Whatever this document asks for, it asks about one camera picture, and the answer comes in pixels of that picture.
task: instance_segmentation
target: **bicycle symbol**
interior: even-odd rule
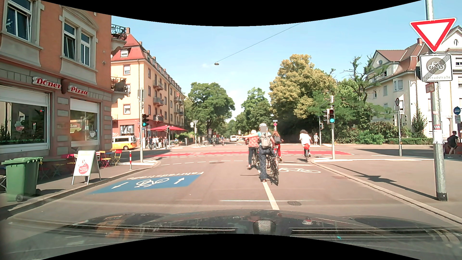
[[[321,173],[320,171],[315,171],[315,170],[306,170],[306,169],[288,169],[288,168],[281,168],[279,169],[280,173],[286,173],[286,172],[300,172],[300,173]]]
[[[158,184],[158,183],[163,183],[163,182],[166,182],[170,180],[169,178],[164,178],[164,179],[160,179],[160,180],[156,180],[156,181],[153,181],[153,180],[143,180],[143,181],[140,181],[138,182],[136,185],[138,186],[135,186],[135,188],[140,188],[140,187],[150,187],[154,184]]]
[[[428,70],[434,69],[434,68],[436,67],[437,64],[438,64],[437,62],[432,62],[432,63],[428,66]],[[439,70],[444,70],[444,68],[445,68],[444,65],[441,64],[441,65],[439,66],[438,69],[439,69]]]

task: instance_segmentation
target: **building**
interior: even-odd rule
[[[125,44],[123,30],[112,34],[102,13],[2,3],[0,161],[110,149],[111,105],[126,89],[114,91],[109,62]]]
[[[382,75],[371,72],[368,78],[371,82],[380,83],[379,86],[367,89],[368,101],[376,105],[391,107],[397,110],[395,100],[400,100],[402,124],[413,131],[412,118],[417,107],[428,120],[424,133],[432,137],[432,112],[430,93],[426,92],[427,83],[418,79],[416,67],[420,66],[419,56],[428,54],[429,48],[421,38],[412,46],[404,50],[376,50],[373,56],[373,66],[388,66]],[[454,119],[453,109],[462,105],[462,28],[452,28],[447,37],[437,49],[437,54],[451,54],[453,81],[442,81],[439,86],[441,104],[441,128],[443,137],[458,131]],[[397,125],[397,114],[393,119]]]
[[[143,131],[146,136],[165,136],[165,132],[150,131],[163,125],[184,126],[184,95],[180,86],[135,39],[127,28],[127,43],[111,59],[111,75],[115,81],[124,80],[130,95],[112,105],[113,136],[140,136],[140,117],[148,115]],[[140,104],[138,91],[143,90]]]

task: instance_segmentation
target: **van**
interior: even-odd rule
[[[117,136],[112,138],[112,150],[134,149],[138,147],[136,136]]]

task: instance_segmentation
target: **blue road marking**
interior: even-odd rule
[[[186,187],[193,183],[193,181],[195,181],[199,176],[200,175],[180,175],[149,179],[124,180],[108,185],[104,188],[91,192],[90,194]]]

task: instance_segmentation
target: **green trash bin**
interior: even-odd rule
[[[2,162],[6,166],[6,200],[22,202],[39,195],[37,189],[39,162],[43,157],[22,157]]]

